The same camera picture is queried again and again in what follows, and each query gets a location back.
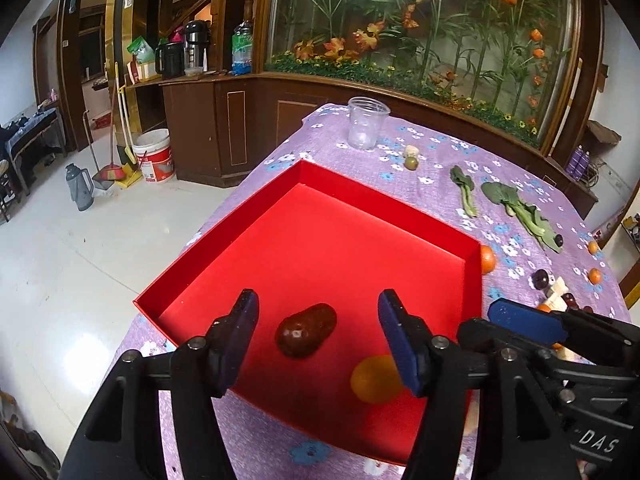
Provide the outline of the beige sugarcane cube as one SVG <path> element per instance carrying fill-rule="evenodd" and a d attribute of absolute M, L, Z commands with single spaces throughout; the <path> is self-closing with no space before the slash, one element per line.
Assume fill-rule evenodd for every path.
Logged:
<path fill-rule="evenodd" d="M 539 309 L 544 310 L 546 312 L 551 312 L 551 311 L 565 312 L 567 309 L 567 304 L 561 294 L 558 294 L 557 292 L 552 292 L 544 300 L 544 302 L 539 306 Z"/>

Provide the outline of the small orange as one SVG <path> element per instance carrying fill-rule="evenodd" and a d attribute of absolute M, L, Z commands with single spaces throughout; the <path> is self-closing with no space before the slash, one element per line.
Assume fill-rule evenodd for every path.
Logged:
<path fill-rule="evenodd" d="M 587 248 L 591 255 L 595 255 L 600 249 L 599 244 L 595 240 L 589 242 Z"/>
<path fill-rule="evenodd" d="M 350 386 L 359 400 L 373 404 L 390 402 L 404 388 L 390 354 L 362 360 L 352 371 Z"/>

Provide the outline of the brown red date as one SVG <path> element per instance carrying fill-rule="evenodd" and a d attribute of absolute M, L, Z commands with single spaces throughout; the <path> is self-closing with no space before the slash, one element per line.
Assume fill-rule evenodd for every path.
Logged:
<path fill-rule="evenodd" d="M 329 304 L 313 304 L 287 316 L 279 324 L 274 340 L 290 359 L 306 359 L 316 353 L 337 326 L 337 313 Z"/>

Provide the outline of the dark grape by cubes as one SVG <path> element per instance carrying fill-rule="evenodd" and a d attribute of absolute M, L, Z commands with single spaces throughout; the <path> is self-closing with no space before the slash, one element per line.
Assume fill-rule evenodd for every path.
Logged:
<path fill-rule="evenodd" d="M 534 289 L 544 290 L 549 286 L 549 274 L 544 269 L 536 270 L 530 278 L 532 279 Z"/>

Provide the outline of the large green vegetable leaves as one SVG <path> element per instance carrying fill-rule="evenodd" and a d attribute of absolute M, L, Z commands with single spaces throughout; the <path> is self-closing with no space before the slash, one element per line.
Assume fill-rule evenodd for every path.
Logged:
<path fill-rule="evenodd" d="M 536 205 L 521 200 L 516 188 L 500 182 L 485 182 L 480 189 L 491 203 L 503 206 L 510 217 L 517 218 L 541 247 L 547 247 L 556 254 L 561 252 L 562 247 L 555 245 L 556 233 L 549 220 L 544 218 Z"/>

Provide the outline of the small green vegetable leaf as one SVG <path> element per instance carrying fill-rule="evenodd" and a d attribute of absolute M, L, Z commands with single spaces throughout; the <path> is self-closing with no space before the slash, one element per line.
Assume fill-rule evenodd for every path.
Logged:
<path fill-rule="evenodd" d="M 477 217 L 477 209 L 473 200 L 473 191 L 475 185 L 473 180 L 467 176 L 459 166 L 453 166 L 450 169 L 450 179 L 460 190 L 461 203 L 465 214 L 470 218 Z"/>

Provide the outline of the purple bottles on shelf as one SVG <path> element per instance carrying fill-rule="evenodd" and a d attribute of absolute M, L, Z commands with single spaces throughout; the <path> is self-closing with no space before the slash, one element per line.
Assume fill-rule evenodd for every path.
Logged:
<path fill-rule="evenodd" d="M 566 173 L 574 180 L 579 181 L 587 171 L 590 163 L 590 154 L 581 145 L 575 148 L 565 168 Z"/>

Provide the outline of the beige chunk near cup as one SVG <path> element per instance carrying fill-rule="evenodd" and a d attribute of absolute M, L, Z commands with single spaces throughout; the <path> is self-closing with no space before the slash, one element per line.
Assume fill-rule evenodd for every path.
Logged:
<path fill-rule="evenodd" d="M 404 149 L 404 157 L 416 157 L 420 150 L 414 145 L 407 145 Z"/>

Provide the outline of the red shallow box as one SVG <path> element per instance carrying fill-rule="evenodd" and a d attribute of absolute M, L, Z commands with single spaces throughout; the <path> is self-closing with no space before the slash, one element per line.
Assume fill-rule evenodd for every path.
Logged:
<path fill-rule="evenodd" d="M 317 440 L 402 464 L 424 401 L 403 391 L 367 403 L 350 386 L 362 360 L 388 350 L 378 295 L 393 289 L 434 334 L 453 337 L 482 310 L 480 243 L 374 188 L 298 162 L 206 232 L 136 305 L 182 344 L 246 288 L 257 292 L 259 318 L 234 392 Z M 313 304 L 334 307 L 337 326 L 309 358 L 287 358 L 276 330 Z"/>

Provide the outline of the broom and dustpan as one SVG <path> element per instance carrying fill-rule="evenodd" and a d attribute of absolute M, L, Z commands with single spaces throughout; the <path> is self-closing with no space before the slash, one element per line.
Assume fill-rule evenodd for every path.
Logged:
<path fill-rule="evenodd" d="M 115 127 L 115 102 L 117 98 L 117 86 L 116 89 L 111 92 L 111 111 L 110 111 L 110 130 L 108 133 L 108 142 L 110 142 L 110 159 L 106 165 L 100 166 L 96 160 L 96 155 L 93 151 L 93 144 L 89 142 L 89 148 L 91 156 L 96 166 L 96 172 L 91 176 L 91 184 L 99 191 L 106 192 L 113 185 L 118 186 L 122 190 L 131 188 L 142 178 L 142 173 L 138 169 L 137 164 L 132 160 L 130 151 L 125 151 L 125 160 L 122 160 L 119 153 L 119 147 L 116 142 L 116 127 Z"/>

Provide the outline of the clear plastic cup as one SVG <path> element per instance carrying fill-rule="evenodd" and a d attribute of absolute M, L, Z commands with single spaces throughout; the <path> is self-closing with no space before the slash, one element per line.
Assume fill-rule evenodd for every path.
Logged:
<path fill-rule="evenodd" d="M 372 150 L 378 144 L 378 136 L 390 108 L 366 96 L 354 96 L 348 101 L 349 127 L 347 141 L 358 150 Z"/>

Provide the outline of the flower display glass panel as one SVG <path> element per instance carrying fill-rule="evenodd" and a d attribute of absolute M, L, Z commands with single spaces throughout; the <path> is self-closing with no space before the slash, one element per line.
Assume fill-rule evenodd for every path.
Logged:
<path fill-rule="evenodd" d="M 270 70 L 387 88 L 541 146 L 575 0 L 272 0 Z"/>

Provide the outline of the white red bucket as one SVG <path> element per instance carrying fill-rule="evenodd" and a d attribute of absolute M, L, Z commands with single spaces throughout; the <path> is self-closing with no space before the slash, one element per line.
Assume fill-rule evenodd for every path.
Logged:
<path fill-rule="evenodd" d="M 146 182 L 160 183 L 175 174 L 174 159 L 167 128 L 158 128 L 142 133 L 132 147 Z"/>

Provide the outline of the brown wooden cabinet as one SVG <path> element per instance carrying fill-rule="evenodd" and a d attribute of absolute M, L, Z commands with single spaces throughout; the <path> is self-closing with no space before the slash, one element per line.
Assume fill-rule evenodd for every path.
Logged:
<path fill-rule="evenodd" d="M 563 192 L 581 217 L 597 196 L 552 158 L 478 119 L 398 92 L 315 76 L 262 73 L 163 82 L 176 175 L 228 188 L 238 184 L 326 103 L 368 96 L 393 116 L 450 134 L 526 169 Z"/>

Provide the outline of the green water bottle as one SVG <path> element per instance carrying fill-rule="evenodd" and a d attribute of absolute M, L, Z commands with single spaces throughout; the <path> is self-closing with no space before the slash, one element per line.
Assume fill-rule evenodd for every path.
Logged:
<path fill-rule="evenodd" d="M 252 25 L 242 21 L 235 27 L 231 38 L 231 71 L 235 76 L 249 74 L 252 70 L 253 33 Z"/>

